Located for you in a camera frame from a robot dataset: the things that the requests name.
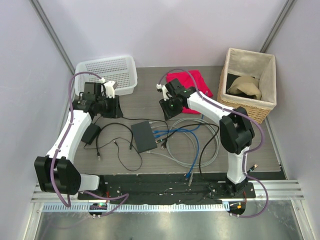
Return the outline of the black network switch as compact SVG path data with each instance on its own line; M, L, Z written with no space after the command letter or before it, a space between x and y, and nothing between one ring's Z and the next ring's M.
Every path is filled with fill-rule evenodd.
M139 122L130 127L138 153L141 154L158 147L149 121Z

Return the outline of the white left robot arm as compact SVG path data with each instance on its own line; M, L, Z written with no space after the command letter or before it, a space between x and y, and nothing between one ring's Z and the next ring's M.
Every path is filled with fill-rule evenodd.
M123 116L120 97L97 97L94 100L74 100L69 109L67 121L53 147L45 156L38 156L34 168L38 184L43 192L75 195L89 191L100 200L107 192L100 177L81 174L74 166L76 151L85 131L92 125L93 118L117 119Z

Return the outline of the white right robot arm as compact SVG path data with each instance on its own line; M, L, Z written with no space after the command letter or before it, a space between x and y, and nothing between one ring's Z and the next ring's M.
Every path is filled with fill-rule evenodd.
M246 110L243 107L233 109L222 105L194 86L185 88L177 79L165 85L158 83L156 89L163 96L159 104L166 120L179 115L186 108L218 123L220 143L228 154L226 193L233 198L242 194L248 184L247 151L255 137Z

